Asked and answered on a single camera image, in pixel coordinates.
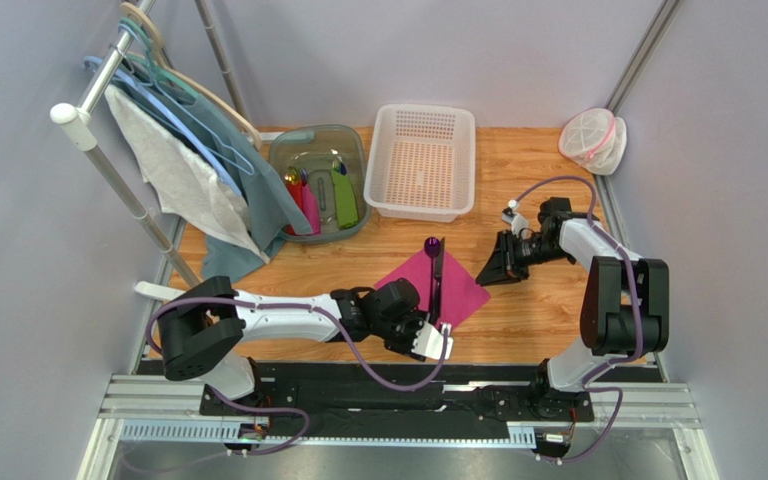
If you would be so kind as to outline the magenta paper napkin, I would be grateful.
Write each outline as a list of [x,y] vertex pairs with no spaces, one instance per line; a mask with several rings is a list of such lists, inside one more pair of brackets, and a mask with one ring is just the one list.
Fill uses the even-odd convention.
[[[404,278],[420,295],[419,308],[429,306],[431,259],[419,251],[374,284],[376,289]],[[440,321],[457,329],[490,300],[490,293],[475,283],[465,267],[450,253],[444,254]]]

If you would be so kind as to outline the purple metal spoon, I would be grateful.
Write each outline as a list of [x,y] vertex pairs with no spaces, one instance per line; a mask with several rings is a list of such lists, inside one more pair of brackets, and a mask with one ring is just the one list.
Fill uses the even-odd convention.
[[437,237],[428,237],[424,242],[424,253],[430,260],[430,285],[429,285],[429,322],[434,323],[432,319],[432,295],[433,295],[433,269],[434,269],[434,257],[436,255]]

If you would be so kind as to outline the black table knife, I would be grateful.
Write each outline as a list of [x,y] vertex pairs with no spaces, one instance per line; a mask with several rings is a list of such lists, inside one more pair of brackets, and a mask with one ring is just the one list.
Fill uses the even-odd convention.
[[443,295],[443,270],[445,262],[445,239],[436,239],[436,255],[434,257],[433,269],[433,295],[432,295],[432,319],[437,323],[442,314],[442,295]]

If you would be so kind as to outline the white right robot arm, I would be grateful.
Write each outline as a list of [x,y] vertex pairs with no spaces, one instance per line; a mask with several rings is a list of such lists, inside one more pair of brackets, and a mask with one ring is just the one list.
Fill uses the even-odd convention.
[[665,349],[669,338],[669,268],[621,246],[587,212],[567,198],[540,206],[532,231],[510,201],[502,213],[492,253],[475,281],[482,287],[519,283],[533,265],[566,259],[581,265],[587,284],[580,336],[561,354],[544,360],[521,406],[536,419],[573,416],[588,398],[587,386],[611,367]]

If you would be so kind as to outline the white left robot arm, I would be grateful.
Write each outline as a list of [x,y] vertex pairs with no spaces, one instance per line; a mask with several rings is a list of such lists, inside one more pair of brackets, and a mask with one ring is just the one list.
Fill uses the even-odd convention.
[[275,297],[232,287],[224,276],[188,291],[146,282],[138,294],[162,301],[146,337],[162,358],[169,381],[198,379],[229,399],[256,390],[252,360],[236,353],[242,343],[304,339],[345,343],[356,349],[370,336],[387,350],[418,361],[441,364],[454,341],[448,326],[438,327],[419,307],[419,293],[398,279],[375,289],[337,289],[313,297]]

